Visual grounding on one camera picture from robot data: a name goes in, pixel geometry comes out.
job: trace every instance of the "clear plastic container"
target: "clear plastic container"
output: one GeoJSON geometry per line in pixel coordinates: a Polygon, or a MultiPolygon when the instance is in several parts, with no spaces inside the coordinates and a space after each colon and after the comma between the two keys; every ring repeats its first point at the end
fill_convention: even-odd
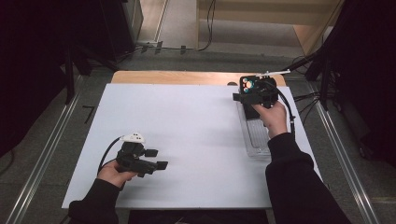
{"type": "Polygon", "coordinates": [[[236,104],[247,155],[254,159],[271,159],[271,153],[268,147],[268,129],[264,127],[260,119],[247,120],[243,105],[239,102],[236,102],[236,104]]]}

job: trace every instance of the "white surface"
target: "white surface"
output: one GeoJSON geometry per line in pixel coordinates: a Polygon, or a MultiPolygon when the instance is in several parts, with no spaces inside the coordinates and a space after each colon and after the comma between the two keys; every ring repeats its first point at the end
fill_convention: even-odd
{"type": "MultiPolygon", "coordinates": [[[[297,117],[297,144],[313,157],[290,90],[280,90],[297,117]]],[[[145,136],[145,148],[159,150],[156,158],[145,160],[169,164],[164,171],[127,182],[117,207],[271,207],[264,173],[270,161],[248,157],[233,92],[237,87],[108,84],[63,208],[85,197],[108,145],[132,132],[145,136]]],[[[106,161],[117,156],[121,144],[119,141],[113,146],[106,161]]]]}

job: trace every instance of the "black cable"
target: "black cable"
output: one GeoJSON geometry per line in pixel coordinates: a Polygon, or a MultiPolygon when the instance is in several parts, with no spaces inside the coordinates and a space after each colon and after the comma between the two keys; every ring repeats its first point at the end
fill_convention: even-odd
{"type": "Polygon", "coordinates": [[[317,100],[317,99],[314,99],[313,101],[311,101],[311,103],[309,103],[308,105],[306,105],[302,110],[300,110],[298,113],[299,114],[301,114],[301,113],[303,113],[309,106],[311,106],[314,102],[315,102],[315,100],[317,100]]]}
{"type": "Polygon", "coordinates": [[[272,83],[270,83],[268,81],[264,81],[264,83],[268,84],[270,87],[274,88],[277,91],[277,93],[279,94],[280,98],[285,103],[286,107],[288,108],[288,110],[289,110],[289,119],[290,119],[290,132],[293,134],[293,136],[295,136],[295,128],[294,128],[294,118],[295,117],[291,113],[291,107],[290,107],[288,99],[286,99],[286,96],[275,85],[273,85],[272,83]]]}
{"type": "Polygon", "coordinates": [[[303,125],[305,124],[305,120],[306,120],[306,118],[308,117],[309,113],[311,112],[312,108],[314,108],[315,104],[316,104],[318,101],[319,101],[319,99],[315,99],[315,100],[313,101],[313,104],[311,105],[311,108],[309,108],[308,112],[307,112],[306,115],[305,115],[305,118],[304,118],[304,120],[303,120],[303,125]]]}
{"type": "Polygon", "coordinates": [[[207,41],[207,44],[204,48],[198,49],[199,51],[207,49],[210,44],[212,43],[212,36],[213,36],[213,19],[215,18],[215,10],[216,10],[216,0],[212,0],[212,3],[210,4],[209,10],[207,11],[207,16],[206,16],[206,23],[207,23],[207,29],[209,31],[209,39],[207,41]],[[212,10],[212,22],[210,23],[209,27],[209,14],[210,14],[210,9],[213,6],[212,10]]]}
{"type": "Polygon", "coordinates": [[[14,163],[14,159],[15,159],[14,151],[11,149],[9,153],[11,155],[11,160],[9,161],[8,165],[2,171],[0,171],[0,176],[3,175],[9,169],[9,167],[11,167],[12,163],[14,163]]]}
{"type": "Polygon", "coordinates": [[[103,154],[103,157],[102,157],[102,159],[101,159],[101,161],[100,161],[100,163],[99,163],[98,174],[99,174],[100,170],[102,170],[102,167],[104,166],[104,165],[103,165],[103,162],[105,161],[105,158],[106,158],[106,156],[107,156],[108,151],[110,151],[110,149],[114,146],[114,144],[116,144],[119,140],[120,140],[120,137],[118,137],[117,139],[115,139],[115,140],[110,144],[110,146],[108,146],[108,148],[107,148],[105,154],[103,154]]]}
{"type": "Polygon", "coordinates": [[[140,47],[146,48],[146,49],[173,49],[173,50],[194,50],[194,51],[202,51],[207,49],[211,44],[212,44],[212,36],[213,36],[213,20],[215,18],[215,10],[216,10],[216,0],[212,0],[210,3],[209,10],[207,11],[206,15],[206,23],[207,23],[207,30],[209,31],[209,39],[206,43],[206,46],[204,46],[201,49],[176,49],[176,48],[158,48],[158,47],[152,47],[152,46],[145,46],[145,45],[139,45],[140,47]],[[209,25],[209,15],[210,15],[210,10],[212,10],[212,17],[211,17],[211,22],[209,25]]]}
{"type": "MultiPolygon", "coordinates": [[[[126,54],[124,54],[124,55],[121,55],[121,56],[119,56],[119,57],[123,57],[119,62],[117,62],[116,64],[120,64],[120,63],[122,63],[123,61],[125,61],[125,59],[127,59],[129,56],[131,56],[131,55],[133,55],[134,53],[136,53],[136,52],[138,52],[138,51],[140,51],[140,50],[142,50],[143,48],[139,48],[139,49],[135,49],[133,52],[129,52],[129,53],[126,53],[126,54]]],[[[102,64],[92,64],[91,65],[91,67],[94,67],[94,68],[97,68],[97,67],[104,67],[104,65],[102,65],[102,64]]]]}
{"type": "MultiPolygon", "coordinates": [[[[304,59],[306,59],[304,55],[301,55],[301,56],[298,56],[298,57],[294,58],[293,61],[291,62],[291,64],[294,64],[294,62],[295,62],[297,59],[299,59],[299,58],[304,58],[304,59]]],[[[297,68],[296,68],[294,71],[296,71],[297,73],[299,73],[299,74],[301,74],[301,75],[305,75],[304,72],[300,72],[299,70],[297,70],[297,68]]]]}
{"type": "Polygon", "coordinates": [[[67,219],[69,219],[69,215],[68,214],[64,217],[64,219],[62,219],[62,221],[59,224],[64,224],[67,219]]]}
{"type": "Polygon", "coordinates": [[[333,89],[333,90],[337,90],[337,86],[335,85],[336,83],[336,77],[335,77],[335,73],[332,71],[331,75],[329,77],[329,86],[333,89]]]}
{"type": "Polygon", "coordinates": [[[114,160],[116,160],[116,159],[109,160],[109,161],[105,162],[105,164],[102,165],[101,169],[102,169],[104,166],[106,166],[108,163],[110,163],[110,162],[112,162],[112,161],[114,161],[114,160]]]}
{"type": "Polygon", "coordinates": [[[304,99],[310,98],[312,96],[319,96],[319,94],[320,94],[319,91],[314,91],[314,92],[308,93],[306,95],[294,96],[293,99],[294,99],[294,102],[299,102],[299,101],[302,101],[304,99]]]}

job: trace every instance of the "black jacket sleeve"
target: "black jacket sleeve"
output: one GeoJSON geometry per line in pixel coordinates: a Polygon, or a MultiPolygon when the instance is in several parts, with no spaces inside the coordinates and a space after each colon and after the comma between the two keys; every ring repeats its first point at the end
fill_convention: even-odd
{"type": "Polygon", "coordinates": [[[73,201],[69,205],[69,224],[119,223],[116,214],[116,200],[120,189],[105,180],[95,179],[90,191],[82,201],[73,201]]]}
{"type": "Polygon", "coordinates": [[[272,162],[265,174],[277,224],[350,223],[291,133],[274,137],[268,147],[272,162]]]}

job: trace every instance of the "human hand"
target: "human hand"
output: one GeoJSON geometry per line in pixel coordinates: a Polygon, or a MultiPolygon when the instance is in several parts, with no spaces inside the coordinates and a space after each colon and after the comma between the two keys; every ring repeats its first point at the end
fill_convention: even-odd
{"type": "Polygon", "coordinates": [[[268,128],[268,135],[273,138],[281,133],[286,133],[288,127],[286,125],[286,109],[279,101],[276,101],[270,109],[262,105],[252,105],[253,108],[260,114],[260,119],[268,128]]]}
{"type": "Polygon", "coordinates": [[[102,168],[97,178],[103,179],[108,183],[121,188],[125,181],[131,180],[132,177],[137,175],[135,172],[120,173],[117,171],[118,168],[120,168],[120,165],[117,163],[117,161],[111,161],[102,168]]]}

